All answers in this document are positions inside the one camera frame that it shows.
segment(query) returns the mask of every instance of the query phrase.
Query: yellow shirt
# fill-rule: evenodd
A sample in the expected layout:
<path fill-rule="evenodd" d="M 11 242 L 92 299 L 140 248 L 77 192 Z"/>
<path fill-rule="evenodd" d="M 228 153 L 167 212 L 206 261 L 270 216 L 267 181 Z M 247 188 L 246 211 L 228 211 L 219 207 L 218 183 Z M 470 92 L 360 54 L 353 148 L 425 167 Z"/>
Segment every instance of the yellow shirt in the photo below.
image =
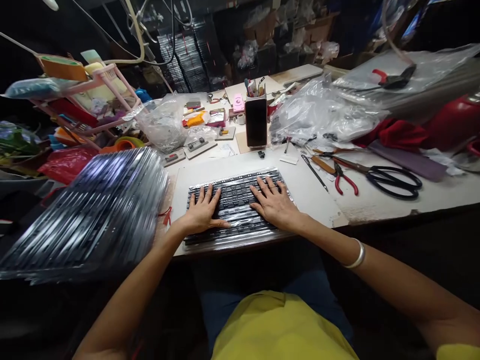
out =
<path fill-rule="evenodd" d="M 213 348 L 214 360 L 358 360 L 340 330 L 296 295 L 261 291 L 235 308 Z M 437 360 L 480 359 L 480 348 L 444 345 Z"/>

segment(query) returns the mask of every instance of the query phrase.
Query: red plastic bag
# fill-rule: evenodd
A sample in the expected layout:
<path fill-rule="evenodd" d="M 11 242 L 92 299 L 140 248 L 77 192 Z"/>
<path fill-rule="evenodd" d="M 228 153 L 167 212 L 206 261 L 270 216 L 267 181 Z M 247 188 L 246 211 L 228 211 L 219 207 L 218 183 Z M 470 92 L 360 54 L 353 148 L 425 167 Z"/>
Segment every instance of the red plastic bag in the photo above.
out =
<path fill-rule="evenodd" d="M 98 153 L 97 150 L 87 147 L 54 151 L 38 171 L 50 179 L 68 185 Z"/>

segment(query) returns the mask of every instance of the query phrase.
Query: person's right hand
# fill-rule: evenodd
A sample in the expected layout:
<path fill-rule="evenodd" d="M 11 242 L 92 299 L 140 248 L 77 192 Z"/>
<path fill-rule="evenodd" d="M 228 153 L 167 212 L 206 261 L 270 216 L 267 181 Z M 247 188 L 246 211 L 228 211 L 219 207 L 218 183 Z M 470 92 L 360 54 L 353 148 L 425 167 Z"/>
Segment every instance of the person's right hand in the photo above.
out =
<path fill-rule="evenodd" d="M 261 191 L 252 185 L 250 185 L 250 190 L 260 204 L 254 202 L 250 206 L 277 228 L 294 232 L 295 226 L 301 220 L 302 213 L 290 200 L 285 184 L 281 181 L 276 182 L 281 190 L 280 193 L 270 177 L 266 177 L 266 184 L 259 177 L 256 178 L 256 181 L 260 185 Z"/>

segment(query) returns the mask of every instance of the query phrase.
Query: red-handled pliers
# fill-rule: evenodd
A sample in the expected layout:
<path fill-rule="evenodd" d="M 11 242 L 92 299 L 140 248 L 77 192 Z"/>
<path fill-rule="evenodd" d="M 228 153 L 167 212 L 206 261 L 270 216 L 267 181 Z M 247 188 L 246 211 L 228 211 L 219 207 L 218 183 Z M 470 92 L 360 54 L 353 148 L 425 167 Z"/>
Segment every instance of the red-handled pliers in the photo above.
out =
<path fill-rule="evenodd" d="M 336 171 L 335 189 L 338 191 L 338 193 L 340 195 L 344 194 L 344 192 L 340 188 L 340 178 L 344 178 L 346 180 L 346 182 L 349 183 L 352 186 L 353 193 L 355 194 L 355 196 L 358 196 L 359 195 L 359 188 L 357 187 L 357 185 L 355 185 L 355 183 L 348 176 L 344 175 L 344 171 L 342 170 L 342 168 L 340 167 L 340 165 L 336 161 L 334 161 L 334 165 L 335 165 L 335 171 Z"/>

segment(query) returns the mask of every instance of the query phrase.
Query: purple fabric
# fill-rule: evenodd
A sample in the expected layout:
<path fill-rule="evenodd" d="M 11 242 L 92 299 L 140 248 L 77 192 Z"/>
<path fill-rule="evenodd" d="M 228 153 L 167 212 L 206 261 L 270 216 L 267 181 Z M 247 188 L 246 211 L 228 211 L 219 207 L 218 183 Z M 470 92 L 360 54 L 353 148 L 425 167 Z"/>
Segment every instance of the purple fabric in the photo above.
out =
<path fill-rule="evenodd" d="M 385 147 L 378 139 L 373 141 L 368 146 L 368 149 L 382 158 L 390 160 L 392 163 L 400 165 L 412 173 L 435 183 L 442 181 L 447 173 L 445 165 L 413 152 Z"/>

